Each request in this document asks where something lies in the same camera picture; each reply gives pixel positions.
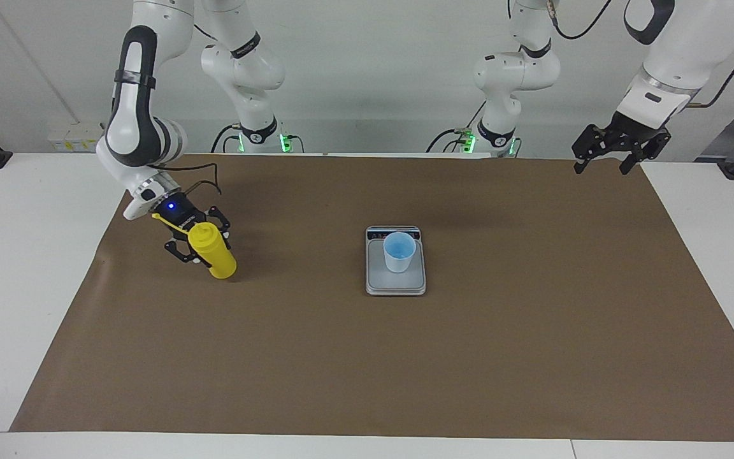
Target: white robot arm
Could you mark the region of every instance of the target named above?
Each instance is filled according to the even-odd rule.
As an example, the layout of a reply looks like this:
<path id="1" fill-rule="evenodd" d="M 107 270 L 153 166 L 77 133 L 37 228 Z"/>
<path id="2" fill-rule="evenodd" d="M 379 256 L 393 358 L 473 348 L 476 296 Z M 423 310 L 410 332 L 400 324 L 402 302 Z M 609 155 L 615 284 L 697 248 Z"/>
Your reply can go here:
<path id="1" fill-rule="evenodd" d="M 670 140 L 670 117 L 734 51 L 734 0 L 630 0 L 624 24 L 650 52 L 608 127 L 588 125 L 574 143 L 577 173 L 612 151 L 630 152 L 623 174 L 658 157 Z"/>
<path id="2" fill-rule="evenodd" d="M 475 65 L 475 84 L 486 94 L 486 112 L 475 136 L 479 149 L 496 155 L 508 151 L 521 115 L 521 102 L 513 92 L 545 89 L 559 78 L 547 2 L 516 0 L 510 23 L 512 36 L 521 44 L 518 52 L 487 55 Z"/>
<path id="3" fill-rule="evenodd" d="M 251 151 L 282 149 L 276 117 L 265 90 L 280 87 L 282 63 L 260 44 L 245 0 L 203 0 L 218 39 L 203 52 L 203 67 L 232 97 L 241 120 L 242 142 Z M 176 226 L 205 218 L 163 168 L 184 153 L 187 137 L 176 122 L 152 116 L 154 71 L 186 52 L 192 39 L 194 0 L 134 0 L 115 73 L 113 113 L 96 154 L 130 192 L 124 217 L 152 209 Z"/>

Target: white cup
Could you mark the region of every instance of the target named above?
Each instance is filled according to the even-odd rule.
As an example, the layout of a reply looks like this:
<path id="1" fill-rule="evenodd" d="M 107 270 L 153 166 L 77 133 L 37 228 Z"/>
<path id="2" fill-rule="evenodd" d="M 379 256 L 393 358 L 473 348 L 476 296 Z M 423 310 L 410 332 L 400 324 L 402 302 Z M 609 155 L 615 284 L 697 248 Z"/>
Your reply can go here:
<path id="1" fill-rule="evenodd" d="M 417 245 L 415 239 L 397 231 L 384 238 L 384 262 L 393 273 L 403 273 L 410 268 Z"/>

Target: brown table mat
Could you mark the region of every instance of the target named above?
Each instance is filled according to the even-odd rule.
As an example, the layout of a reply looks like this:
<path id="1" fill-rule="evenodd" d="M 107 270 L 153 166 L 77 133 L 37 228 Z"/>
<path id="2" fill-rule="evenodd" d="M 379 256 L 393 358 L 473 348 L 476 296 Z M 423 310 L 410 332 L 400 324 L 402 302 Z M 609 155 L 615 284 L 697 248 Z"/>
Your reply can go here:
<path id="1" fill-rule="evenodd" d="M 239 272 L 121 207 L 12 431 L 734 441 L 734 331 L 640 168 L 210 160 Z M 371 224 L 422 229 L 425 296 L 365 293 Z"/>

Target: white wall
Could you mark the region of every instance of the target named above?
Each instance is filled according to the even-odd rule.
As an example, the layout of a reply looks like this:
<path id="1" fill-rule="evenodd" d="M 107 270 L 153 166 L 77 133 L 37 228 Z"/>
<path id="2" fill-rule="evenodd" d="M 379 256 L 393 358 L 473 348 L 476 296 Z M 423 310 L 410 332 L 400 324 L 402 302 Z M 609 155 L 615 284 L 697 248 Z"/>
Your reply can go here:
<path id="1" fill-rule="evenodd" d="M 483 101 L 471 79 L 475 61 L 516 49 L 502 0 L 248 3 L 263 40 L 288 69 L 274 93 L 277 115 L 311 151 L 423 150 L 443 129 L 466 124 Z M 587 123 L 609 121 L 646 52 L 624 31 L 625 3 L 615 0 L 582 40 L 554 40 L 560 81 L 521 95 L 524 156 L 570 157 Z M 582 29 L 600 6 L 566 0 L 563 29 Z M 105 121 L 130 0 L 0 0 L 0 12 L 0 143 L 43 151 L 47 122 Z M 200 6 L 196 21 L 206 24 Z M 157 73 L 155 114 L 183 122 L 193 151 L 209 149 L 216 131 L 235 121 L 224 93 L 199 69 L 207 43 L 195 34 L 187 54 Z M 732 64 L 716 71 L 700 99 L 714 93 Z M 716 107 L 670 123 L 664 158 L 694 159 L 733 118 L 734 84 Z"/>

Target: yellow bottle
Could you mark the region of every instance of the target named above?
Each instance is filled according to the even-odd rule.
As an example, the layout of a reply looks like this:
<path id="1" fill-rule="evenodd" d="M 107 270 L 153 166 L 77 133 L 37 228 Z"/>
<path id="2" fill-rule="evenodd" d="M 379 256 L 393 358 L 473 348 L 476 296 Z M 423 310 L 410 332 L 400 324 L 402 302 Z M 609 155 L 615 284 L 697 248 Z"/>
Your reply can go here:
<path id="1" fill-rule="evenodd" d="M 228 279 L 236 272 L 236 259 L 225 247 L 225 239 L 212 223 L 195 224 L 189 230 L 189 245 L 212 267 L 209 272 L 217 279 Z"/>

